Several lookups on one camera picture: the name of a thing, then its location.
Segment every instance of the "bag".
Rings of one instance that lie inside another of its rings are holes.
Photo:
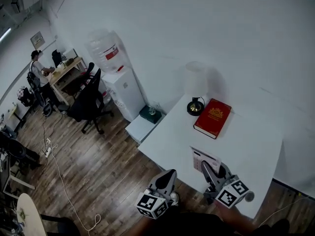
[[[23,96],[18,97],[25,107],[30,107],[34,103],[34,95],[27,88],[23,89]]]
[[[36,90],[39,88],[40,86],[40,80],[39,78],[37,78],[35,76],[35,74],[33,73],[33,65],[34,65],[34,62],[31,64],[31,67],[29,68],[29,72],[28,72],[28,76],[27,76],[27,81],[30,85],[30,87],[33,89],[33,90]]]

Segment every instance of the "black office chair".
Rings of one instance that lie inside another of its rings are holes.
[[[54,50],[51,55],[55,63],[55,67],[57,67],[62,62],[61,53],[57,52],[57,50]]]
[[[91,79],[93,75],[90,75],[94,68],[94,63],[89,64],[88,70],[70,81],[67,85],[64,86],[64,88],[61,89],[61,91],[67,93],[68,95],[72,96],[74,100],[76,100],[75,96],[76,94],[81,90],[81,85],[84,84],[85,86],[87,85],[87,80]]]
[[[30,165],[31,169],[35,169],[40,166],[40,164],[37,163],[39,155],[36,152],[24,147],[17,140],[10,139],[3,132],[0,132],[0,151],[6,152],[10,155],[11,167],[16,161],[19,161],[19,170],[21,173],[23,164]]]
[[[91,121],[94,122],[94,125],[99,134],[104,134],[104,131],[98,128],[96,118],[103,115],[110,115],[111,117],[114,116],[112,111],[102,112],[105,104],[103,102],[102,94],[98,91],[99,82],[100,69],[90,80],[87,86],[82,90],[67,113],[69,117],[74,118],[77,122],[80,122],[81,120],[87,120],[81,130],[83,134],[86,133],[85,128],[91,124]]]

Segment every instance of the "white cable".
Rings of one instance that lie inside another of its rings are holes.
[[[271,218],[274,214],[276,214],[277,212],[282,211],[282,210],[284,210],[285,208],[287,208],[287,207],[289,207],[289,206],[291,206],[291,205],[295,204],[296,202],[299,202],[299,201],[301,201],[301,200],[303,200],[303,199],[308,199],[309,197],[310,197],[310,196],[307,196],[307,197],[305,197],[305,198],[299,199],[299,200],[297,200],[297,201],[295,201],[295,202],[293,202],[293,203],[287,205],[286,207],[284,207],[284,208],[282,208],[282,209],[280,209],[280,210],[277,210],[276,212],[272,213],[272,214],[271,214],[264,222],[262,222],[258,227],[261,227],[261,225],[262,225],[263,223],[265,223],[268,219],[270,219],[270,218]]]
[[[95,218],[94,218],[94,220],[95,220],[95,225],[94,225],[91,229],[86,229],[86,227],[83,225],[83,223],[82,223],[82,221],[81,221],[81,219],[80,219],[80,217],[79,217],[79,215],[78,215],[78,213],[77,213],[77,210],[75,209],[75,207],[74,207],[73,203],[71,202],[71,200],[70,200],[70,198],[69,198],[69,196],[68,196],[68,194],[67,194],[67,191],[66,191],[66,189],[65,189],[65,184],[64,184],[63,178],[62,178],[61,173],[60,173],[60,168],[59,168],[58,162],[57,162],[57,160],[56,160],[56,157],[55,157],[55,155],[54,155],[54,148],[57,148],[57,147],[58,147],[58,144],[53,147],[53,144],[52,144],[50,138],[47,138],[47,144],[46,144],[46,145],[50,145],[50,146],[51,146],[51,154],[53,155],[53,157],[54,157],[54,159],[55,159],[55,162],[56,162],[56,165],[57,165],[57,168],[58,168],[58,173],[59,173],[60,179],[61,179],[61,181],[63,182],[63,189],[64,189],[64,192],[65,192],[65,195],[67,196],[67,198],[68,198],[68,200],[69,200],[69,203],[72,205],[72,207],[73,207],[73,209],[74,209],[74,212],[75,212],[75,214],[77,215],[77,217],[78,217],[78,219],[79,219],[81,225],[82,225],[83,228],[88,232],[88,234],[89,234],[89,236],[90,236],[90,231],[93,230],[93,229],[97,226],[97,224],[101,221],[102,217],[100,216],[100,214],[95,215]]]
[[[40,140],[39,146],[40,146],[40,147],[39,147],[39,151],[40,151],[43,155],[46,155],[45,152],[44,152],[44,150],[43,150],[43,148],[45,148],[45,140],[44,140],[44,139]]]

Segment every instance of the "red label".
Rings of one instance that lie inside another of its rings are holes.
[[[114,47],[113,48],[113,51],[106,56],[107,60],[110,60],[111,58],[113,58],[114,56],[116,56],[116,54],[118,53],[118,48],[117,47]]]

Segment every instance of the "cable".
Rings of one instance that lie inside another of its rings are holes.
[[[46,0],[47,5],[49,6],[50,10],[52,11],[52,13],[55,15],[56,18],[58,18],[57,14],[54,12],[54,10],[52,9],[52,7],[50,6],[48,0]]]
[[[206,105],[204,98],[200,97],[203,100],[203,105]]]
[[[45,158],[46,158],[46,163],[45,163],[45,165],[44,165],[44,168],[47,166],[47,164],[48,164],[48,158],[46,157],[46,154],[45,154],[45,151],[43,150],[43,148],[45,147],[45,140],[40,140],[40,148],[39,148],[39,150],[40,150],[40,152],[45,156]]]
[[[51,136],[53,135],[53,133],[54,133],[54,131],[55,131],[56,125],[62,120],[62,118],[63,118],[63,114],[61,114],[61,118],[59,119],[59,121],[58,121],[57,123],[55,123],[55,125],[54,125],[54,127],[53,127],[53,132],[50,134],[49,137],[51,137]]]
[[[271,214],[264,222],[262,222],[258,227],[261,227],[262,224],[264,224],[268,219],[270,219],[270,218],[271,218],[274,214],[276,214],[277,212],[282,211],[282,210],[284,210],[285,208],[287,208],[287,207],[289,207],[289,206],[291,206],[291,205],[295,204],[296,202],[299,202],[299,201],[301,201],[301,200],[303,200],[303,199],[308,199],[309,197],[310,197],[310,196],[307,196],[307,197],[305,197],[305,198],[299,199],[299,200],[297,200],[297,201],[295,201],[295,202],[293,202],[293,203],[287,205],[286,207],[284,207],[284,208],[282,208],[282,209],[280,209],[280,210],[277,210],[276,212],[272,213],[272,214]]]
[[[79,215],[78,215],[78,213],[77,213],[77,211],[76,211],[76,209],[75,209],[73,203],[71,202],[71,200],[70,200],[70,198],[69,198],[69,196],[68,196],[68,194],[67,194],[67,191],[66,191],[66,189],[65,189],[65,184],[64,184],[63,178],[62,178],[61,173],[60,173],[60,168],[59,168],[57,159],[56,159],[56,157],[55,157],[55,155],[54,155],[54,148],[57,148],[58,145],[55,145],[55,146],[53,147],[53,144],[52,144],[52,141],[50,140],[50,138],[47,138],[47,143],[46,143],[46,144],[51,146],[51,154],[53,155],[53,157],[54,157],[54,159],[55,159],[55,162],[56,162],[56,165],[57,165],[57,168],[58,168],[59,177],[60,177],[61,181],[63,182],[63,189],[64,189],[64,192],[65,192],[65,195],[67,196],[67,198],[68,198],[68,200],[69,200],[69,203],[72,205],[72,207],[73,207],[73,209],[74,209],[74,212],[75,212],[75,214],[77,215],[77,217],[78,217],[78,219],[79,219],[81,225],[82,225],[83,228],[88,232],[88,234],[89,234],[89,236],[90,236],[90,231],[93,230],[93,229],[97,226],[97,224],[101,221],[102,217],[101,217],[100,214],[96,214],[96,215],[95,215],[95,218],[94,218],[95,225],[94,225],[91,229],[87,229],[87,228],[83,225],[83,223],[82,223],[82,221],[81,221],[81,219],[80,219],[80,217],[79,217]]]
[[[45,127],[44,127],[44,123],[45,123],[45,122],[42,123],[42,126],[43,126],[43,129],[44,129],[44,142],[45,142],[46,138],[45,138]]]

